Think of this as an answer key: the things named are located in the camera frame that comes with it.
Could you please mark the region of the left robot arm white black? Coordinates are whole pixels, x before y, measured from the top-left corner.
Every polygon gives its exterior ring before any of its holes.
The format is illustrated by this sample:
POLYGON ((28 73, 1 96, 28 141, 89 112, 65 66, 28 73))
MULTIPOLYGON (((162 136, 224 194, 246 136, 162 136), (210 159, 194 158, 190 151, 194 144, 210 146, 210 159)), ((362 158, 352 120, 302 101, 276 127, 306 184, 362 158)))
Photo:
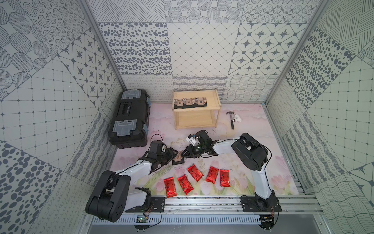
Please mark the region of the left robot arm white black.
POLYGON ((178 151, 161 140, 151 142, 149 149, 135 164, 119 170, 104 171, 96 183, 85 207, 85 212, 99 219, 116 222, 123 212, 149 212, 154 209, 152 192, 131 186, 138 180, 169 164, 178 151))

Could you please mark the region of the black handled hammer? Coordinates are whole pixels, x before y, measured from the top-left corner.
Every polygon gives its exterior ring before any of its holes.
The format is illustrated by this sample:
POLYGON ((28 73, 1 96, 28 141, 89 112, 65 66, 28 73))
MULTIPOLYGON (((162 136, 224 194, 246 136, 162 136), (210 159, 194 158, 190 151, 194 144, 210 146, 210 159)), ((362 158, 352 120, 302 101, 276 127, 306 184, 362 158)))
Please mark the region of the black handled hammer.
POLYGON ((235 115, 235 112, 233 112, 233 111, 229 111, 229 112, 227 112, 226 114, 229 114, 229 116, 230 116, 231 129, 234 130, 234 129, 235 129, 235 127, 234 127, 234 115, 235 115))

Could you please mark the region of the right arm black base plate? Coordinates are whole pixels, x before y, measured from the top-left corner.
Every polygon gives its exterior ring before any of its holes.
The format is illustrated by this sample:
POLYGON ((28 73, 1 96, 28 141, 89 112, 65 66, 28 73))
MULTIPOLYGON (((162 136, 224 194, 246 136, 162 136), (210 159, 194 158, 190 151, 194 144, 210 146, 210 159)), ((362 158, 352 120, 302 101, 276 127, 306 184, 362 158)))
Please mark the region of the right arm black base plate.
POLYGON ((243 195, 240 197, 243 212, 256 213, 256 212, 281 212, 282 208, 277 197, 271 195, 267 199, 262 199, 258 196, 249 197, 243 195))

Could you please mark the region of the light wooden shelf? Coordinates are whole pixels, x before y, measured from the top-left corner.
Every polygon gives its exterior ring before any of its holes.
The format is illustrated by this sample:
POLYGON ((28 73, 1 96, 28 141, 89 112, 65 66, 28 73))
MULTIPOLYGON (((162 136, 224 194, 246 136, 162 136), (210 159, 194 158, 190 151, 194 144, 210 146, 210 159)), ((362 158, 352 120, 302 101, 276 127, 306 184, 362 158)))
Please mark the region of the light wooden shelf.
POLYGON ((218 125, 220 111, 222 105, 219 99, 218 91, 202 90, 202 91, 178 91, 173 92, 172 101, 174 99, 184 98, 206 98, 206 107, 174 109, 172 104, 172 112, 174 117, 174 126, 176 130, 214 127, 218 125))

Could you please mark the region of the black tea bag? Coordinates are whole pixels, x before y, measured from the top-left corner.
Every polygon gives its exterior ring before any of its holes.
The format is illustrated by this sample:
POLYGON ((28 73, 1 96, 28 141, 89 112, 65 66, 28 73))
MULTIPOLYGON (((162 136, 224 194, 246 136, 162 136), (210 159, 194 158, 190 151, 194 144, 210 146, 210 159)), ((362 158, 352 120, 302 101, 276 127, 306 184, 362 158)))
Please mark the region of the black tea bag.
POLYGON ((184 109, 185 104, 184 104, 183 99, 174 99, 173 108, 174 109, 184 109))
POLYGON ((206 97, 197 97, 195 98, 194 104, 196 105, 196 107, 206 107, 207 99, 206 97))
POLYGON ((177 156, 172 160, 172 165, 179 165, 179 164, 184 164, 185 160, 181 156, 180 153, 177 154, 177 156))
POLYGON ((184 98, 183 99, 184 108, 195 108, 195 99, 194 98, 184 98))

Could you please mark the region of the black plastic toolbox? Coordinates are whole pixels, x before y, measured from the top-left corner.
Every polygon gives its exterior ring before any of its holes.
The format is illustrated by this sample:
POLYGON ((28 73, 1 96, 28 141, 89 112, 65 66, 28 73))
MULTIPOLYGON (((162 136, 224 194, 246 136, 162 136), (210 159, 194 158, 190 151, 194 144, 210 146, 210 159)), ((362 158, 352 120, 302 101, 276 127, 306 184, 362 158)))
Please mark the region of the black plastic toolbox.
POLYGON ((109 141, 119 149, 145 147, 148 142, 150 95, 131 89, 119 95, 108 131, 109 141))

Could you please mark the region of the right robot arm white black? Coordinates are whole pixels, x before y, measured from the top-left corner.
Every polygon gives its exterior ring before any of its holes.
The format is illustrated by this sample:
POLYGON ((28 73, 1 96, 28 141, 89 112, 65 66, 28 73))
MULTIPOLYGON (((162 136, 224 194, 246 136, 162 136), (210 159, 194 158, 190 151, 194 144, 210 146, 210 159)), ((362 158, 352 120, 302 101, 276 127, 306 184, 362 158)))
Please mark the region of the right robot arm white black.
POLYGON ((259 143, 248 133, 241 134, 235 139, 212 140, 205 130, 189 135, 187 141, 190 145, 181 153, 183 158, 198 158, 203 154, 210 157, 223 154, 236 154, 243 165, 252 172, 255 182, 254 203, 262 210, 275 207, 278 198, 270 184, 266 174, 266 168, 270 161, 270 149, 259 143))

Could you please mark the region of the white pipe fitting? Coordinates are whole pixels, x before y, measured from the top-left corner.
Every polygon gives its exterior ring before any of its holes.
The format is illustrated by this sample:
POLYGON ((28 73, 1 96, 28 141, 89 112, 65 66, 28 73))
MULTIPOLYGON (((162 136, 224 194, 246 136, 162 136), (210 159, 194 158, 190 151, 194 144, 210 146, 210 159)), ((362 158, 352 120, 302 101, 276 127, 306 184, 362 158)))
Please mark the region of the white pipe fitting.
POLYGON ((234 117, 233 117, 233 121, 234 122, 242 122, 242 118, 238 114, 235 114, 234 117))

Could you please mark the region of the aluminium mounting rail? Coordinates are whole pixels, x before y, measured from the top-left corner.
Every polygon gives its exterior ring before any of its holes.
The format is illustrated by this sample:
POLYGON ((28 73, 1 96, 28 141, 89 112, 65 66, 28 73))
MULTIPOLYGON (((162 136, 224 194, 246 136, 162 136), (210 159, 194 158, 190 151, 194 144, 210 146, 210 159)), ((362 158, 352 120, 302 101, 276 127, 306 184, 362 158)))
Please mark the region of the aluminium mounting rail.
MULTIPOLYGON (((281 212, 256 212, 250 214, 301 214, 301 215, 315 215, 322 213, 322 207, 314 196, 299 195, 299 196, 278 196, 281 205, 281 212)), ((230 214, 243 213, 242 205, 240 203, 240 196, 179 196, 173 198, 166 198, 165 208, 163 213, 171 214, 230 214)))

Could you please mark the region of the red tea bag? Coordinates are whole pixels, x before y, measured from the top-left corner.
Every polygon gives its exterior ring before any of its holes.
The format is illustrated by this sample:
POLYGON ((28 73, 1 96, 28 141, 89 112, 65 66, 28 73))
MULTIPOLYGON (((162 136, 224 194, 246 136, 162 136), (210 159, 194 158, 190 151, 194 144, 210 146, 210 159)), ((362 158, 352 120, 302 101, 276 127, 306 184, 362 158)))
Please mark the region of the red tea bag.
POLYGON ((192 186, 192 184, 188 180, 186 174, 184 174, 183 176, 179 177, 178 178, 178 182, 179 182, 182 190, 184 191, 185 195, 188 195, 191 191, 194 190, 194 187, 192 186))
POLYGON ((210 182, 212 184, 215 184, 217 176, 219 173, 219 169, 210 166, 207 177, 206 177, 206 182, 210 182))
POLYGON ((229 170, 220 170, 221 187, 230 187, 229 170))
POLYGON ((196 167, 195 164, 190 166, 187 171, 190 173, 190 175, 193 177, 193 179, 198 182, 204 174, 196 167))
POLYGON ((167 198, 172 198, 177 196, 177 191, 174 183, 174 178, 169 177, 167 179, 164 179, 164 185, 166 188, 166 196, 167 198))

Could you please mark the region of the right black circuit board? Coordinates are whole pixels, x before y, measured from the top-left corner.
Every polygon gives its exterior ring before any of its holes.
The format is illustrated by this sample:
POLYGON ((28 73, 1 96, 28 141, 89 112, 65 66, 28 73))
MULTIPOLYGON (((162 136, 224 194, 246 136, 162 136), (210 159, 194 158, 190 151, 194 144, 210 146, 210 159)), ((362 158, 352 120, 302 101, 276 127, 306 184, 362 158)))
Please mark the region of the right black circuit board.
POLYGON ((273 216, 260 215, 260 221, 261 224, 259 226, 264 230, 271 230, 275 224, 273 216))

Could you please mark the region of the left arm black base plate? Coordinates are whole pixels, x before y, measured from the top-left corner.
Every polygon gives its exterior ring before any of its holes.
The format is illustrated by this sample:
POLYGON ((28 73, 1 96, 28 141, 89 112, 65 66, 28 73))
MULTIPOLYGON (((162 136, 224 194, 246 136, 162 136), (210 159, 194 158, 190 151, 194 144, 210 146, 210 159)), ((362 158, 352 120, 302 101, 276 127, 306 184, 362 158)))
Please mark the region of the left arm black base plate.
POLYGON ((143 205, 130 208, 126 213, 159 213, 165 208, 166 197, 150 197, 147 198, 143 205))

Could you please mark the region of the left green circuit board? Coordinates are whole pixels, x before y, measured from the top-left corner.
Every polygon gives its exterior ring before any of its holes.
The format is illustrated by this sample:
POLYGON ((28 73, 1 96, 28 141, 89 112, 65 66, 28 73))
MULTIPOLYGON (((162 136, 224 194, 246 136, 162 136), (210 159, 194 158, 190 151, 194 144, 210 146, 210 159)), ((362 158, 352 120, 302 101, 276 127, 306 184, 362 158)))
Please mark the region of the left green circuit board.
POLYGON ((136 218, 136 223, 148 223, 148 218, 145 216, 138 215, 136 218))

